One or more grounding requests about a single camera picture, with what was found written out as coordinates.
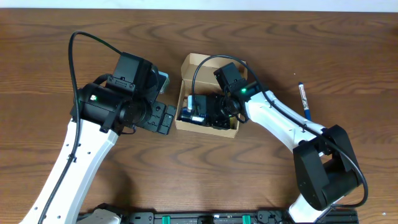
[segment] blue and white marker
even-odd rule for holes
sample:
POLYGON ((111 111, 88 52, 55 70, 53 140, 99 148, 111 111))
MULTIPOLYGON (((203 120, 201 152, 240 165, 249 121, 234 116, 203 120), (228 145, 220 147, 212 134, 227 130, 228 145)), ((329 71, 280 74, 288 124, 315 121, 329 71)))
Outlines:
POLYGON ((301 101, 303 102, 305 119, 311 121, 311 113, 310 113, 310 108, 308 107, 307 97, 305 96, 304 84, 300 82, 298 84, 298 88, 300 90, 301 101))

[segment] green clip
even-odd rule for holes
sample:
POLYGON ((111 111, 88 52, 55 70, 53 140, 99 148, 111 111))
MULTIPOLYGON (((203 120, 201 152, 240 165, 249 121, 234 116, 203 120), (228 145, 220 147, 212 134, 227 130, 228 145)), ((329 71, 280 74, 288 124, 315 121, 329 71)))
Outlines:
POLYGON ((251 224, 250 215, 243 215, 242 219, 243 219, 243 224, 251 224))
POLYGON ((171 224, 169 216, 162 217, 162 224, 171 224))

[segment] white backdrop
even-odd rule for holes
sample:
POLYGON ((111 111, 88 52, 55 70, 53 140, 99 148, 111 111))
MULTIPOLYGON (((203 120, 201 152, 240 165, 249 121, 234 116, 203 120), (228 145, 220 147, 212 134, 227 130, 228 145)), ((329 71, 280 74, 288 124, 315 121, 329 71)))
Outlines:
POLYGON ((0 7, 398 12, 398 0, 0 0, 0 7))

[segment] open cardboard box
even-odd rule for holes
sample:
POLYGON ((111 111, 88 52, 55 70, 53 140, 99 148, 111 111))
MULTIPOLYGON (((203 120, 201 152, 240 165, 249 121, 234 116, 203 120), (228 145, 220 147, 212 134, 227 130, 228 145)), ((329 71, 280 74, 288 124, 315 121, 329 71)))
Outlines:
MULTIPOLYGON (((228 130, 215 129, 212 127, 201 126, 180 120, 181 109, 184 106, 186 106, 187 97, 192 94, 193 74, 195 73, 195 70, 197 69, 198 65, 207 57, 209 57, 209 55, 190 53, 185 58, 184 63, 182 63, 181 66, 182 83, 181 83, 180 96, 178 98, 178 104, 177 104, 177 114, 174 118, 175 126, 177 129, 181 130, 194 131, 203 134, 213 134, 228 138, 235 138, 235 135, 239 129, 239 121, 236 118, 233 118, 233 128, 228 130)), ((247 69, 239 62, 227 58, 213 58, 205 62, 199 69, 197 79, 195 82, 195 94, 197 95, 210 95, 212 93, 223 94, 213 72, 231 62, 235 64, 235 66, 238 68, 239 72, 244 78, 248 77, 247 69)))

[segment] wooden table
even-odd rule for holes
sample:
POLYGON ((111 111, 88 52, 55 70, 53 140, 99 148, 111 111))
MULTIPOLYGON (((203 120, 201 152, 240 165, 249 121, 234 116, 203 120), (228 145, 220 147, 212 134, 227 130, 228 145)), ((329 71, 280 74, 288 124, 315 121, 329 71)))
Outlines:
MULTIPOLYGON (((0 223, 22 220, 62 146, 73 104, 67 46, 74 30, 168 73, 164 103, 177 104, 190 52, 246 60, 299 113, 304 82, 313 120, 347 130, 367 177, 362 223, 397 221, 397 24, 397 14, 376 13, 2 9, 0 223)), ((118 61, 86 37, 77 38, 74 57, 79 86, 112 73, 118 61)), ((138 129, 106 156, 81 210, 103 202, 158 212, 285 208, 298 195, 291 153, 255 123, 235 139, 138 129)), ((360 187, 343 202, 362 195, 360 187)))

